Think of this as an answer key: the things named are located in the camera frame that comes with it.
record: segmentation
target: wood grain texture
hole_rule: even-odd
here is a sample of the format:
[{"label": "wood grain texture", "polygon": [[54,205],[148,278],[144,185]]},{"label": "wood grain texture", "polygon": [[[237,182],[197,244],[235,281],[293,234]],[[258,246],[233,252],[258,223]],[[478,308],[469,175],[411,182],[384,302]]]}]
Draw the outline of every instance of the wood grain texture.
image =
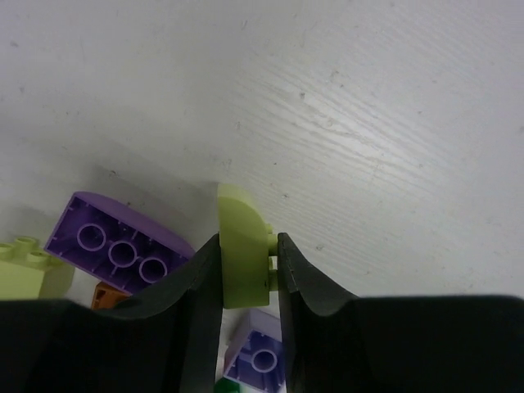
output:
[{"label": "wood grain texture", "polygon": [[46,238],[88,189],[199,247],[230,182],[359,296],[524,296],[523,16],[518,0],[1,1],[2,236]]}]

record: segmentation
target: underside of lego brick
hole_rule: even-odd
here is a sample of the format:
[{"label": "underside of lego brick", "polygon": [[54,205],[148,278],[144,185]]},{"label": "underside of lego brick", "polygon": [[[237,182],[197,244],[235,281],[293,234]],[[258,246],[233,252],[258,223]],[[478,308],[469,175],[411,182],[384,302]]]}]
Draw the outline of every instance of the underside of lego brick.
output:
[{"label": "underside of lego brick", "polygon": [[91,192],[73,195],[46,250],[129,294],[161,280],[194,254],[166,228]]},{"label": "underside of lego brick", "polygon": [[280,391],[286,374],[279,330],[277,318],[250,310],[226,351],[224,377],[258,391]]}]

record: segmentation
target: yellow-green curved brick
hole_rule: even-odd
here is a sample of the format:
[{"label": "yellow-green curved brick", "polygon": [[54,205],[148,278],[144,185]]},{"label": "yellow-green curved brick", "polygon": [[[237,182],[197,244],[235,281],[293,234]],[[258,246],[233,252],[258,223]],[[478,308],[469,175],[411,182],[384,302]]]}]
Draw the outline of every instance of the yellow-green curved brick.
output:
[{"label": "yellow-green curved brick", "polygon": [[268,305],[269,250],[277,237],[243,189],[220,184],[218,199],[224,308]]}]

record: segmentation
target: toy block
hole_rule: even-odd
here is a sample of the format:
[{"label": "toy block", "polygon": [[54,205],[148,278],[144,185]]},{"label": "toy block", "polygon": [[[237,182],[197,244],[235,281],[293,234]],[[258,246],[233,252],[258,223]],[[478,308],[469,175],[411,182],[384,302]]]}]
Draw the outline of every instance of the toy block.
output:
[{"label": "toy block", "polygon": [[95,287],[91,309],[112,309],[117,303],[128,298],[129,295],[100,282]]},{"label": "toy block", "polygon": [[32,237],[0,243],[0,300],[63,297],[75,268],[49,255]]},{"label": "toy block", "polygon": [[278,289],[269,259],[277,254],[277,235],[241,188],[220,184],[218,200],[224,308],[268,305],[269,291]]},{"label": "toy block", "polygon": [[215,383],[213,393],[240,393],[240,385],[226,378],[221,378]]},{"label": "toy block", "polygon": [[167,228],[93,192],[73,194],[45,249],[131,295],[178,269],[194,254]]},{"label": "toy block", "polygon": [[276,393],[286,381],[280,320],[251,309],[226,350],[224,377],[258,391]]}]

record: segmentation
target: lime green lego brick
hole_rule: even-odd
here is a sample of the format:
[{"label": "lime green lego brick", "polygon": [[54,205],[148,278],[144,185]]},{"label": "lime green lego brick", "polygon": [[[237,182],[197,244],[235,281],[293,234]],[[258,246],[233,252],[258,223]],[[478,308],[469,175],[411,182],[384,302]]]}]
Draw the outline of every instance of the lime green lego brick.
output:
[{"label": "lime green lego brick", "polygon": [[219,226],[224,308],[268,305],[268,258],[276,255],[277,235],[251,196],[231,184],[219,185]]},{"label": "lime green lego brick", "polygon": [[214,393],[240,393],[240,385],[226,378],[215,383]]},{"label": "lime green lego brick", "polygon": [[269,290],[278,291],[278,272],[276,269],[269,270]]},{"label": "lime green lego brick", "polygon": [[75,268],[49,255],[32,237],[0,243],[0,300],[62,297]]}]

